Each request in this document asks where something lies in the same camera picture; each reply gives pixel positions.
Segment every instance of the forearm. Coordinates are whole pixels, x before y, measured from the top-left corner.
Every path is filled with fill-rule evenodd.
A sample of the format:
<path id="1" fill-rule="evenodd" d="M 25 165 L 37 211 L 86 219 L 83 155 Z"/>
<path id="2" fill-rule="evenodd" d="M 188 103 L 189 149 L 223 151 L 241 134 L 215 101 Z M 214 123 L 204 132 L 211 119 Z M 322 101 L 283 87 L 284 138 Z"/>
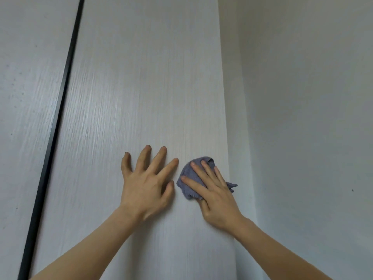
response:
<path id="1" fill-rule="evenodd" d="M 32 280 L 99 279 L 136 225 L 134 216 L 123 208 L 116 209 L 100 227 Z"/>
<path id="2" fill-rule="evenodd" d="M 242 218 L 232 234 L 271 280 L 330 280 L 313 265 L 260 230 L 249 219 Z"/>

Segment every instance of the person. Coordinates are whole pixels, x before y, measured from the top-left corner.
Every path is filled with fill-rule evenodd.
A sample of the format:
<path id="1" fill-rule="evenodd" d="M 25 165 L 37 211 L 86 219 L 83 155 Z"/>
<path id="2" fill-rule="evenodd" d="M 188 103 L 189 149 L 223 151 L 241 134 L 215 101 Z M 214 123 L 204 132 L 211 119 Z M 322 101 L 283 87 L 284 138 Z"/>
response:
<path id="1" fill-rule="evenodd" d="M 145 169 L 150 151 L 149 145 L 142 150 L 134 171 L 131 170 L 130 154 L 125 153 L 121 165 L 124 186 L 119 207 L 96 230 L 36 274 L 32 280 L 99 279 L 137 226 L 171 202 L 175 193 L 174 182 L 168 182 L 163 193 L 162 185 L 179 161 L 177 158 L 173 159 L 157 173 L 167 153 L 166 147 L 162 147 Z M 182 177 L 182 180 L 203 197 L 203 200 L 197 201 L 204 219 L 237 239 L 271 280 L 330 280 L 320 270 L 245 218 L 219 169 L 215 167 L 212 171 L 206 163 L 202 165 L 205 171 L 191 164 L 207 188 L 188 177 Z"/>

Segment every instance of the microfiber cloth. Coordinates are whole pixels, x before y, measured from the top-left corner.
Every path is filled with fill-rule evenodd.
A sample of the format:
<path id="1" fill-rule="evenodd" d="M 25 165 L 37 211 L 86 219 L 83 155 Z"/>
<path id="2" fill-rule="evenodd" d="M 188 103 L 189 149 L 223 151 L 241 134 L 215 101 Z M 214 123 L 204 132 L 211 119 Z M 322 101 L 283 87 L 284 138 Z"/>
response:
<path id="1" fill-rule="evenodd" d="M 184 166 L 184 168 L 181 171 L 180 177 L 179 177 L 178 181 L 176 182 L 178 187 L 181 188 L 181 190 L 184 194 L 184 197 L 186 197 L 187 199 L 192 199 L 192 198 L 197 198 L 197 199 L 200 199 L 200 200 L 203 199 L 203 197 L 201 197 L 198 193 L 196 193 L 194 190 L 189 188 L 188 185 L 184 184 L 181 181 L 181 176 L 186 176 L 186 177 L 196 181 L 197 183 L 200 183 L 201 185 L 203 185 L 206 188 L 206 185 L 203 183 L 201 178 L 194 172 L 194 170 L 190 166 L 190 163 L 194 162 L 199 167 L 201 167 L 203 169 L 202 164 L 201 164 L 202 160 L 205 160 L 206 163 L 210 166 L 210 168 L 214 172 L 214 167 L 215 167 L 214 160 L 211 157 L 208 157 L 208 156 L 200 157 L 200 158 L 197 158 L 197 159 L 194 159 L 194 160 L 190 161 L 188 164 L 186 164 Z M 228 186 L 229 190 L 231 191 L 231 193 L 233 193 L 232 188 L 237 187 L 237 184 L 232 184 L 232 183 L 227 182 L 227 186 Z"/>

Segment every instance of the finger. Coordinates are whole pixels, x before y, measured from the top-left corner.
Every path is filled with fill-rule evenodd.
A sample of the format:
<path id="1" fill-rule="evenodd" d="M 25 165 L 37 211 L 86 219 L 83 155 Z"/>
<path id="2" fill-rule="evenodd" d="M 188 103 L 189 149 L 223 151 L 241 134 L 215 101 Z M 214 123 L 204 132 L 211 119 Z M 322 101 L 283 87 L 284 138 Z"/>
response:
<path id="1" fill-rule="evenodd" d="M 145 160 L 146 160 L 146 157 L 150 153 L 151 150 L 152 150 L 152 148 L 150 147 L 150 145 L 147 145 L 141 151 L 141 153 L 140 153 L 140 155 L 137 159 L 137 162 L 136 162 L 135 172 L 144 171 Z"/>
<path id="2" fill-rule="evenodd" d="M 206 219 L 208 214 L 210 213 L 210 208 L 208 207 L 206 200 L 196 200 L 201 208 L 203 218 Z"/>
<path id="3" fill-rule="evenodd" d="M 126 152 L 122 158 L 122 164 L 120 165 L 122 170 L 123 178 L 127 179 L 130 174 L 132 174 L 131 169 L 131 155 Z"/>
<path id="4" fill-rule="evenodd" d="M 203 183 L 207 186 L 209 190 L 214 190 L 218 186 L 212 181 L 212 179 L 203 171 L 196 163 L 191 162 L 190 165 L 192 166 L 194 172 L 201 178 Z"/>
<path id="5" fill-rule="evenodd" d="M 187 184 L 192 190 L 194 190 L 196 193 L 198 193 L 201 197 L 208 200 L 210 198 L 210 191 L 205 188 L 203 185 L 197 183 L 196 181 L 193 181 L 192 179 L 182 176 L 181 180 L 183 183 Z"/>
<path id="6" fill-rule="evenodd" d="M 205 169 L 206 173 L 208 174 L 208 176 L 212 179 L 212 181 L 213 181 L 213 182 L 214 182 L 218 187 L 220 187 L 219 179 L 216 177 L 215 173 L 212 171 L 212 169 L 211 169 L 210 166 L 207 164 L 207 162 L 206 162 L 205 160 L 202 160 L 201 164 L 202 164 L 203 169 Z"/>
<path id="7" fill-rule="evenodd" d="M 157 175 L 157 177 L 159 178 L 159 181 L 161 182 L 161 184 L 163 184 L 165 182 L 165 180 L 167 179 L 167 177 L 171 174 L 171 172 L 173 170 L 176 169 L 176 167 L 178 166 L 179 164 L 179 159 L 177 158 L 174 158 L 171 160 L 170 163 L 168 163 Z"/>
<path id="8" fill-rule="evenodd" d="M 217 166 L 214 168 L 217 178 L 219 179 L 220 183 L 223 185 L 223 188 L 228 188 L 226 181 L 224 180 L 223 176 L 221 175 Z"/>
<path id="9" fill-rule="evenodd" d="M 175 183 L 174 183 L 174 181 L 170 181 L 166 185 L 165 192 L 161 196 L 160 209 L 163 209 L 167 205 L 169 205 L 170 202 L 172 201 L 174 195 L 175 195 Z"/>
<path id="10" fill-rule="evenodd" d="M 156 157 L 154 157 L 153 161 L 149 165 L 147 171 L 155 174 L 159 167 L 159 164 L 161 163 L 163 158 L 166 156 L 166 154 L 167 154 L 167 148 L 165 146 L 162 146 L 161 149 L 158 151 Z"/>

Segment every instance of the person's left hand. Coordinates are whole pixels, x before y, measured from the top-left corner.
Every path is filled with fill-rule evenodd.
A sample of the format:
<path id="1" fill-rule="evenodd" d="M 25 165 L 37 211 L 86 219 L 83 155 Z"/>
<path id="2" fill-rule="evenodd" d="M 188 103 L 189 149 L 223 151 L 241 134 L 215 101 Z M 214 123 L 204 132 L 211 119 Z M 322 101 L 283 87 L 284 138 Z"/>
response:
<path id="1" fill-rule="evenodd" d="M 124 178 L 120 207 L 125 208 L 139 221 L 144 221 L 149 216 L 165 208 L 172 200 L 175 193 L 175 184 L 170 181 L 162 194 L 162 185 L 169 174 L 177 167 L 179 160 L 174 158 L 159 173 L 159 164 L 167 153 L 163 146 L 147 169 L 145 161 L 151 151 L 150 145 L 145 146 L 137 159 L 136 168 L 131 170 L 131 156 L 125 153 L 122 159 L 122 174 Z"/>

